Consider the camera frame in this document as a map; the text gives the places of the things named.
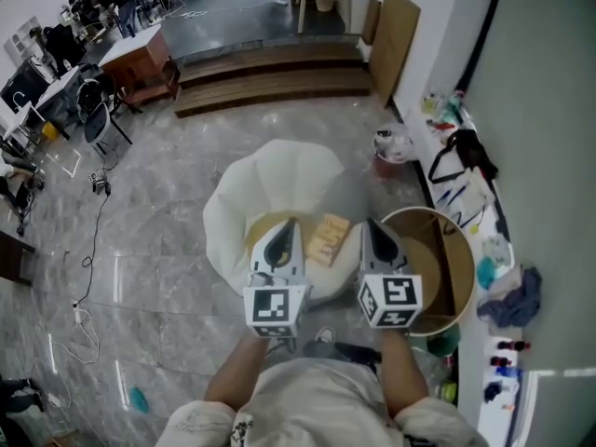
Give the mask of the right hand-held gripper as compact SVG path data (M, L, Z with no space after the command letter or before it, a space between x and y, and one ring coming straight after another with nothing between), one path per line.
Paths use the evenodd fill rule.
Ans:
M371 328L408 329L422 312L422 277L398 234L374 219L362 225L359 281L357 300Z

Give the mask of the white flower-shaped floor cushion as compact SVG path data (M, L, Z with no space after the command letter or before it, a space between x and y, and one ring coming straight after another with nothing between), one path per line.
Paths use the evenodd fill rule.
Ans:
M223 173L203 210L206 255L236 292L248 280L253 240L291 216L311 238L326 214L350 222L349 234L331 266L308 258L312 304L342 294L359 269L360 228L369 214L362 182L326 146L273 140Z

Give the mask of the blue checked cloth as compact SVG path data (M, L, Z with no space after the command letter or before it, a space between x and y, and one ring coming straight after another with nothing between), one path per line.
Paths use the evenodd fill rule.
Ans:
M517 290L503 297L486 292L477 305L478 318L495 329L524 328L540 309L543 278L535 266L518 265L522 268L522 284Z

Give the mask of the black and white chair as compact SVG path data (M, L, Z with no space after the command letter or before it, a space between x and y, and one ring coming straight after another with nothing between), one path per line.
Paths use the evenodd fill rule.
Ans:
M110 127L114 127L128 144L132 144L115 122L115 114L121 106L126 106L133 114L141 114L142 110L125 100L111 75L101 73L85 79L77 90L75 102L87 143L102 152L102 141Z

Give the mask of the white tote bag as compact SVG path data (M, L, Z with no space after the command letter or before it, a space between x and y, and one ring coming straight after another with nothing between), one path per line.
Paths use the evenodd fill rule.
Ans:
M436 203L438 211L450 217L460 228L482 218L493 206L495 195L479 168L466 169Z

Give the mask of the white desk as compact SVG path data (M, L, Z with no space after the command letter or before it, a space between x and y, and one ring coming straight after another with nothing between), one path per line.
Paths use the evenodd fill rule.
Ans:
M47 87L35 105L35 111L43 120L61 121L65 124L80 122L76 93L82 83L80 67L75 66Z

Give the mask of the small black white device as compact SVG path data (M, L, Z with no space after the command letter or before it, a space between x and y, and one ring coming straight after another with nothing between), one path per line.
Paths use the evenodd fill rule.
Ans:
M109 183L108 178L107 178L107 170L106 169L101 169L101 170L92 172L88 176L88 179L91 182L92 192L94 194L99 195L101 193L104 193L107 196L111 195L112 188L111 188L111 184Z

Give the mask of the teal cloth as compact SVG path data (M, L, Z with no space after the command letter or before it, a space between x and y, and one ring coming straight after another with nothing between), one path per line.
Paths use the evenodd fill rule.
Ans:
M129 390L129 403L140 413L147 414L150 412L150 407L147 399L142 391L136 386Z

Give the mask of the person's right forearm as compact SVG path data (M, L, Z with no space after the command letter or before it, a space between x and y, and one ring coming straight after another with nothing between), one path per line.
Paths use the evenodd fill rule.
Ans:
M389 415L395 417L428 396L427 382L401 332L382 330L381 355L383 396Z

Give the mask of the person's blue jeans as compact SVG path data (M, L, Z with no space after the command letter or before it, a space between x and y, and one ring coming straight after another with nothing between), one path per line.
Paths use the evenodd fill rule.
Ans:
M340 342L310 341L304 346L303 354L307 358L334 359L359 364L374 373L382 362L381 353L370 347Z

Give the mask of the pale paper bag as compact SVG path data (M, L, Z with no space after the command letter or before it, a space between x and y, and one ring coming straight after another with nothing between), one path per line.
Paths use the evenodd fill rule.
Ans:
M488 294L491 296L503 297L510 291L517 290L521 284L522 268L519 265L516 265L492 283L488 290Z

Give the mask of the person's left forearm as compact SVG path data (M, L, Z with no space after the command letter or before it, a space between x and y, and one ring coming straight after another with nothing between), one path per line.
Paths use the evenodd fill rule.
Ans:
M247 404L264 366L270 340L246 331L211 378L204 401L219 402L238 411Z

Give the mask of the yellow book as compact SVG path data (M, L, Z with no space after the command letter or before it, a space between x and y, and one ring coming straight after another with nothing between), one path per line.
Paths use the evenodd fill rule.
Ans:
M348 219L326 213L306 246L306 256L315 262L331 267L351 229Z

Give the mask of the black monitor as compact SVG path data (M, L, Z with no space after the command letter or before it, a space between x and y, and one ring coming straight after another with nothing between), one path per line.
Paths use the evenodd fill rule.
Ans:
M49 87L49 82L32 59L24 62L0 91L0 97L13 113L27 102L37 104Z

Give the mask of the green drink bottle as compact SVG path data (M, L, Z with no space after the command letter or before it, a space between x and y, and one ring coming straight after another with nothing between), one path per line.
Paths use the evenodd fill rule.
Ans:
M460 109L463 103L463 100L466 96L466 92L461 89L456 89L445 101L441 113L441 118L443 120L452 119L452 120L461 120Z

